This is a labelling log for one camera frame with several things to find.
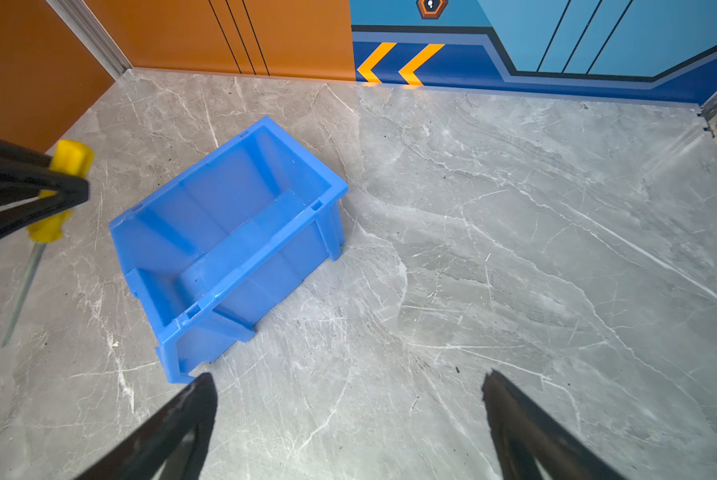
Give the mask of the left aluminium corner post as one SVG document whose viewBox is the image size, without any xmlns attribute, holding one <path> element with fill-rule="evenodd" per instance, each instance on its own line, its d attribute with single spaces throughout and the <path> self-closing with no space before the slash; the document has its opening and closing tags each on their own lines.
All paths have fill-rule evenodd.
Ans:
<svg viewBox="0 0 717 480">
<path fill-rule="evenodd" d="M 46 0 L 46 3 L 114 80 L 132 69 L 130 60 L 84 0 Z"/>
</svg>

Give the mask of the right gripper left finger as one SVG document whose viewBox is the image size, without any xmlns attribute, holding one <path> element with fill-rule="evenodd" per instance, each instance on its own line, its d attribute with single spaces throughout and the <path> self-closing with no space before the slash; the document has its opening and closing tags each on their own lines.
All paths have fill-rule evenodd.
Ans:
<svg viewBox="0 0 717 480">
<path fill-rule="evenodd" d="M 200 374 L 80 479 L 198 479 L 214 430 L 218 392 Z"/>
</svg>

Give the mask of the blue plastic storage bin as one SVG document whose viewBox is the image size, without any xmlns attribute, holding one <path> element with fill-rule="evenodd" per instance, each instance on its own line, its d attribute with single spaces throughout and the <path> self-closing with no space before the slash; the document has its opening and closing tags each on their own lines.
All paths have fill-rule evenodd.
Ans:
<svg viewBox="0 0 717 480">
<path fill-rule="evenodd" d="M 110 222 L 166 379 L 254 337 L 256 324 L 342 253 L 348 184 L 270 118 Z"/>
</svg>

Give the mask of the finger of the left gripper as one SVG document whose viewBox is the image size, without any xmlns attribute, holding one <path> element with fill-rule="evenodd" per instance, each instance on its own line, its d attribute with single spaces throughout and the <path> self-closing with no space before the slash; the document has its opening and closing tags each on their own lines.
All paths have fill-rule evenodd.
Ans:
<svg viewBox="0 0 717 480">
<path fill-rule="evenodd" d="M 0 240 L 26 228 L 30 239 L 52 243 L 72 210 L 90 198 L 90 147 L 56 144 L 54 156 L 0 140 Z"/>
</svg>

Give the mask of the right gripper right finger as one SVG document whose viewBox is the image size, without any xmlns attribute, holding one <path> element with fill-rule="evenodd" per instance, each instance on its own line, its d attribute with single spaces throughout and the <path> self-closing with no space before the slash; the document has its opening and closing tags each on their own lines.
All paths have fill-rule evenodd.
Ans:
<svg viewBox="0 0 717 480">
<path fill-rule="evenodd" d="M 505 479 L 623 477 L 501 372 L 486 375 L 482 392 Z"/>
</svg>

